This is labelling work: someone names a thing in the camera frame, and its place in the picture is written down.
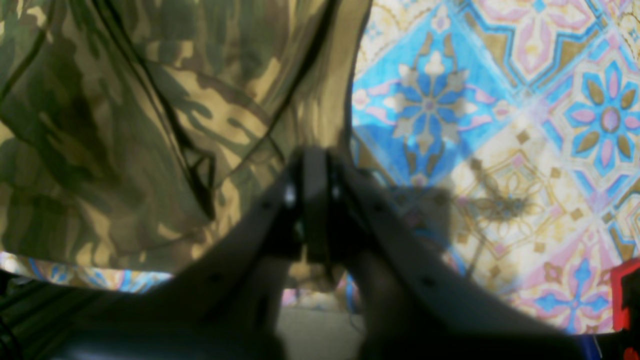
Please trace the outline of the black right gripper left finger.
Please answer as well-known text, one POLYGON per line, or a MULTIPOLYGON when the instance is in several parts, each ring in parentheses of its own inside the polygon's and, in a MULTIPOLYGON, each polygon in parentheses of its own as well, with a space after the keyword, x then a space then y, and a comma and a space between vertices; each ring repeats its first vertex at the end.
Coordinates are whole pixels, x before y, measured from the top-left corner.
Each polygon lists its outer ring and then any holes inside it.
POLYGON ((329 174, 326 150, 301 150, 206 255, 76 323, 50 358, 285 360, 275 326, 291 265, 330 267, 329 174))

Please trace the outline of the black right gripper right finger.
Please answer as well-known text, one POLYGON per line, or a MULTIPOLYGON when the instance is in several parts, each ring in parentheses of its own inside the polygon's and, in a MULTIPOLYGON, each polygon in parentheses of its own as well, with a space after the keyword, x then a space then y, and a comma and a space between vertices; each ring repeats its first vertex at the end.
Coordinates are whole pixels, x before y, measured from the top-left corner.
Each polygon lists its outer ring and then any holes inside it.
POLYGON ((583 360, 578 341, 463 278, 335 153, 326 159, 328 251, 359 290, 359 360, 583 360))

